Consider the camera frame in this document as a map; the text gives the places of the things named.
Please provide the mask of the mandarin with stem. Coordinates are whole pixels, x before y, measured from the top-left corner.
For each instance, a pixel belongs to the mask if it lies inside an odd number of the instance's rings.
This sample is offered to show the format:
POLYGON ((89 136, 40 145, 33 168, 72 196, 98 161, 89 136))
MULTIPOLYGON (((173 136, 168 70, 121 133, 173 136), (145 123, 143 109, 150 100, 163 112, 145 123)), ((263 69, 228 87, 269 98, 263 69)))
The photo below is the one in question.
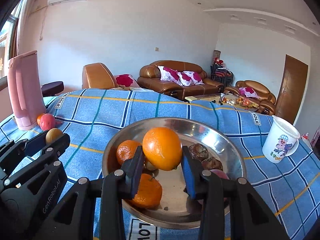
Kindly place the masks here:
POLYGON ((136 195, 128 202, 138 208, 155 209, 160 205, 162 186, 151 175, 143 173, 140 178, 136 195))

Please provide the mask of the red pomegranate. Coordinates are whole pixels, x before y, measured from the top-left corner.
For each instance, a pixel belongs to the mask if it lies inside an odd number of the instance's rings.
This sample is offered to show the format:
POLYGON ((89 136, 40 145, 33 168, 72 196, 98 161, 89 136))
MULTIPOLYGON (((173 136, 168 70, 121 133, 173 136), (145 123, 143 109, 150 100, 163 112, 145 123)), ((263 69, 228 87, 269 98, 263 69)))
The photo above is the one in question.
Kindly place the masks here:
POLYGON ((50 113, 45 113, 41 118, 40 129, 48 131, 52 128, 57 128, 62 124, 61 121, 56 120, 55 117, 50 113))

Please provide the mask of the large orange mandarin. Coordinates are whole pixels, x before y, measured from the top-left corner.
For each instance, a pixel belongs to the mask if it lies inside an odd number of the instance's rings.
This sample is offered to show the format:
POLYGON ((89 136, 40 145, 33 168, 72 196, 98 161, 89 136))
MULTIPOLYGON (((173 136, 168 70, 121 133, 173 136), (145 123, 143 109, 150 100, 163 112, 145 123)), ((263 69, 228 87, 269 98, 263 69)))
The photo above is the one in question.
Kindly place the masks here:
POLYGON ((134 140, 125 140, 122 142, 116 151, 116 158, 120 165, 123 165, 124 161, 132 159, 135 155, 136 149, 141 143, 134 140))

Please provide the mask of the dark brown mangosteen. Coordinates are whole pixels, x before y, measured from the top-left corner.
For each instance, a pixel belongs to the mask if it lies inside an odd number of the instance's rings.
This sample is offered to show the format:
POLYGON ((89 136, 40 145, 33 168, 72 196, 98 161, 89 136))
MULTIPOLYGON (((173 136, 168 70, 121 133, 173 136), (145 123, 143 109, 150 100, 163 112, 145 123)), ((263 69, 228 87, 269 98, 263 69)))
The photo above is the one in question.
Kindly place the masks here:
POLYGON ((209 157, 205 160, 203 160, 201 162, 202 164, 202 167, 205 169, 205 170, 213 170, 213 169, 216 169, 216 170, 221 170, 223 171, 223 165, 221 163, 221 161, 219 161, 218 159, 214 158, 214 157, 209 157))
POLYGON ((196 143, 196 144, 190 145, 188 149, 193 159, 196 159, 202 162, 209 158, 209 152, 207 148, 202 144, 196 143))

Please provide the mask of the green kiwi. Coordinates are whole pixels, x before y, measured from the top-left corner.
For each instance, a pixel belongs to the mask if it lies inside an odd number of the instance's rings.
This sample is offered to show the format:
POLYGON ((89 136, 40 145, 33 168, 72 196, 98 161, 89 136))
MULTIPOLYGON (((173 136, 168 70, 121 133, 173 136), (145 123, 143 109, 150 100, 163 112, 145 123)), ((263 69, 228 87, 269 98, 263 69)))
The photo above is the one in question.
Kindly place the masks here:
POLYGON ((58 128, 52 128, 50 129, 46 134, 46 144, 49 145, 55 140, 57 140, 59 137, 63 135, 63 132, 58 128))
POLYGON ((145 161, 145 168, 149 171, 155 171, 157 170, 157 167, 155 167, 148 159, 145 161))

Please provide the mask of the smooth oval orange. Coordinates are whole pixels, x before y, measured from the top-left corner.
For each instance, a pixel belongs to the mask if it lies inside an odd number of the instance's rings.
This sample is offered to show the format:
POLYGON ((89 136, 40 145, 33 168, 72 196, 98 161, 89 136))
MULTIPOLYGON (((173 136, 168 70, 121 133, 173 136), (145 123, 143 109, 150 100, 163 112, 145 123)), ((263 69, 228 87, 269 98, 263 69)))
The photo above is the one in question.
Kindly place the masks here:
POLYGON ((171 171, 182 159, 178 135, 166 127, 154 127, 144 135, 142 148, 147 160, 157 169, 171 171))

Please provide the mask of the small orange behind pomegranate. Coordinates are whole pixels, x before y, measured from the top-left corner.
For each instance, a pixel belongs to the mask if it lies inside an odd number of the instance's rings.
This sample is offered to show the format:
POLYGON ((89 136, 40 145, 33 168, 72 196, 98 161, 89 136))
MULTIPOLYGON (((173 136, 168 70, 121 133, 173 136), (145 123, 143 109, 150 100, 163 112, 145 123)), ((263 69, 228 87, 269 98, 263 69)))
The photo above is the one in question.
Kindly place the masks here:
POLYGON ((44 113, 41 113, 38 117, 37 117, 37 124, 40 126, 41 123, 41 118, 44 115, 44 113))

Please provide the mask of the steel round plate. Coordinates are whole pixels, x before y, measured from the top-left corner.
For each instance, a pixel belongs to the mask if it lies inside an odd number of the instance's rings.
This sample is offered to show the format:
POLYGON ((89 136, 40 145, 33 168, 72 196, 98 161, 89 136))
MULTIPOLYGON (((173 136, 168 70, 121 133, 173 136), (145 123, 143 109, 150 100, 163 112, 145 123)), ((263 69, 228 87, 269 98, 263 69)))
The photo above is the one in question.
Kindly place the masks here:
MULTIPOLYGON (((109 141, 103 155, 103 176, 121 168, 116 150, 125 140, 142 142, 146 132, 154 127, 167 127, 176 132, 183 146, 204 145, 209 155, 221 161, 229 179, 246 177, 244 159, 236 146, 221 132, 200 122, 174 117, 145 119, 121 129, 109 141)), ((131 215, 149 224, 167 229, 193 229, 200 226, 202 206, 184 192, 185 181, 181 166, 172 171, 148 171, 161 184, 163 193, 160 205, 153 210, 139 209, 123 201, 123 208, 131 215)))

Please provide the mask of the blue plaid tablecloth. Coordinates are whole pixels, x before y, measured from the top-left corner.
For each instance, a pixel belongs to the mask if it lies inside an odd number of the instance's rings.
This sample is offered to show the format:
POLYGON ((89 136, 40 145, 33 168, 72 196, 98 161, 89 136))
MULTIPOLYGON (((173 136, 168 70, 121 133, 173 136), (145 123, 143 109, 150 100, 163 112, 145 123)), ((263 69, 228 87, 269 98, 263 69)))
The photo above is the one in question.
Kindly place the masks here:
POLYGON ((44 101, 47 113, 69 135, 60 157, 70 189, 81 177, 103 176, 103 152, 114 135, 132 123, 160 117, 205 124, 226 135, 240 151, 246 178, 275 214, 290 239, 311 233, 319 239, 319 159, 303 141, 296 152, 273 164, 262 146, 272 118, 208 101, 183 102, 156 92, 82 89, 44 101))

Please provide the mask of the dark padded stool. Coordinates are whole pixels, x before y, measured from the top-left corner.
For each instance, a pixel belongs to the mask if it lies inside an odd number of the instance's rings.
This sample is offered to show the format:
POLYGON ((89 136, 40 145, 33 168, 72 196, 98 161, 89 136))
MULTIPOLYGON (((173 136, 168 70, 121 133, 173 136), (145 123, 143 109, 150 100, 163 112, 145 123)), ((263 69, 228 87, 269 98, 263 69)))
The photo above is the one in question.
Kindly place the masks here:
POLYGON ((41 86, 41 92, 43 97, 55 96, 64 90, 64 84, 62 81, 55 81, 47 83, 41 86))

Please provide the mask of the pink thermos jug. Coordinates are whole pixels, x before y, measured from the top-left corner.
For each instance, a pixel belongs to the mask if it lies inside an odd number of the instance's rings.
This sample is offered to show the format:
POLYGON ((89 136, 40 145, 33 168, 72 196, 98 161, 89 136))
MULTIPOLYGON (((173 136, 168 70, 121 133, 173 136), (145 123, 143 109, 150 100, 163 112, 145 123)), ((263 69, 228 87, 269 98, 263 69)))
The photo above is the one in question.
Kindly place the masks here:
POLYGON ((28 131, 37 117, 46 112, 41 91, 37 51, 29 51, 9 61, 8 90, 18 129, 28 131))

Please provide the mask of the wooden coffee table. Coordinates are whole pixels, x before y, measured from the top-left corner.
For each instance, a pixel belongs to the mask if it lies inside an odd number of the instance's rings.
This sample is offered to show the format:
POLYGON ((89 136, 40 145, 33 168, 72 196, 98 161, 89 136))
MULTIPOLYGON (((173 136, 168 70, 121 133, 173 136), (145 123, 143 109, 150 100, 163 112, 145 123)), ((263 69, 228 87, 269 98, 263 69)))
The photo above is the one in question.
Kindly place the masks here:
POLYGON ((186 96, 184 99, 189 102, 197 100, 209 101, 220 106, 232 106, 238 109, 248 110, 252 112, 257 112, 259 110, 258 104, 251 102, 248 99, 242 99, 239 96, 230 93, 186 96))

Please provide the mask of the brown wooden door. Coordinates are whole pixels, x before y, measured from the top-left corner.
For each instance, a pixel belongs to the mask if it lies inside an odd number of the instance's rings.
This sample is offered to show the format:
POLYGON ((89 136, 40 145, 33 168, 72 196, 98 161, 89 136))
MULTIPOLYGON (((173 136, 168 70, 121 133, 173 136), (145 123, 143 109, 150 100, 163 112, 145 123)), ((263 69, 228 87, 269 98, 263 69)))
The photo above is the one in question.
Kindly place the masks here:
POLYGON ((308 65, 286 55, 283 78, 276 103, 276 116, 291 124, 295 122, 302 103, 307 77, 308 65))

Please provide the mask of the black stacked chairs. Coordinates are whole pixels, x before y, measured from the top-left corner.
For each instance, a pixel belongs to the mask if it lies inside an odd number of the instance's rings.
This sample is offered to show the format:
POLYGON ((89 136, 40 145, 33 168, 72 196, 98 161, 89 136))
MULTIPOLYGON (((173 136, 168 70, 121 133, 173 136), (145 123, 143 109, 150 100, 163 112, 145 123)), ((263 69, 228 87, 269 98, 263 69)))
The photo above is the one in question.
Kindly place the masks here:
POLYGON ((231 71, 213 64, 210 67, 210 78, 214 81, 222 83, 225 87, 232 86, 234 75, 231 71))

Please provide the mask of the window with metal frame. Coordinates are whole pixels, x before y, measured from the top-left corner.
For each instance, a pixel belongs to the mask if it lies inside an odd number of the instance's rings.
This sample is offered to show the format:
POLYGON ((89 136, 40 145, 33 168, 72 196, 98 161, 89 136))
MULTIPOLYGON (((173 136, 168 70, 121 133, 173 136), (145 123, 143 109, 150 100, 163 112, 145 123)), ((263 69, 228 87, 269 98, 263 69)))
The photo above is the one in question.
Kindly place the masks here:
POLYGON ((14 7, 1 29, 1 79, 7 76, 9 59, 16 54, 17 25, 23 0, 14 7))

